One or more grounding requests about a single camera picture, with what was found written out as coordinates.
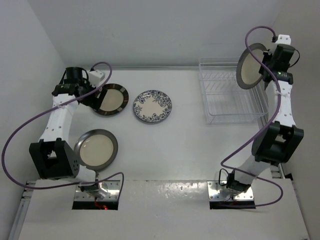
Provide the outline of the grey rim plate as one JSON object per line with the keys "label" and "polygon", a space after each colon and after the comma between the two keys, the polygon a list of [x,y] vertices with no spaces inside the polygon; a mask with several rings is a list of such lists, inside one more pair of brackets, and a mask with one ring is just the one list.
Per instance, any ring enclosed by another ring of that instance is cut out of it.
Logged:
{"label": "grey rim plate", "polygon": [[105,129],[84,133],[74,145],[80,164],[97,172],[107,168],[116,159],[118,149],[116,137]]}
{"label": "grey rim plate", "polygon": [[[261,43],[249,45],[252,53],[260,60],[263,60],[264,51],[267,48]],[[251,55],[248,49],[241,54],[236,67],[236,81],[241,89],[249,90],[255,87],[261,80],[262,75],[259,73],[261,65]]]}

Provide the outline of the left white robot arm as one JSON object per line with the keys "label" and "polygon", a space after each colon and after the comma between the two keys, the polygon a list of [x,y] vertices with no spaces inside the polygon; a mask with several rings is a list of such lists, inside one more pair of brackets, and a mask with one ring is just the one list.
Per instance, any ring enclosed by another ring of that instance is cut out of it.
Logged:
{"label": "left white robot arm", "polygon": [[38,142],[31,143],[29,153],[41,179],[66,180],[78,184],[82,192],[102,199],[105,196],[97,183],[97,172],[81,164],[80,157],[69,145],[73,115],[79,104],[97,110],[107,93],[102,85],[105,73],[81,67],[67,67],[52,92],[53,111]]}

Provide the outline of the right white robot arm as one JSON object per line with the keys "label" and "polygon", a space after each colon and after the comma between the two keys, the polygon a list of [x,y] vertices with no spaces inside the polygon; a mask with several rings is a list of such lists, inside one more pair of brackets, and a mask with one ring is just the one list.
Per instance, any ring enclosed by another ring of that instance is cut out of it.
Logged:
{"label": "right white robot arm", "polygon": [[287,163],[304,137],[291,106],[294,80],[288,69],[295,51],[288,43],[278,43],[273,49],[254,43],[239,59],[239,87],[249,90],[263,82],[269,113],[268,122],[253,140],[251,156],[227,177],[225,187],[232,193],[245,193],[264,170]]}

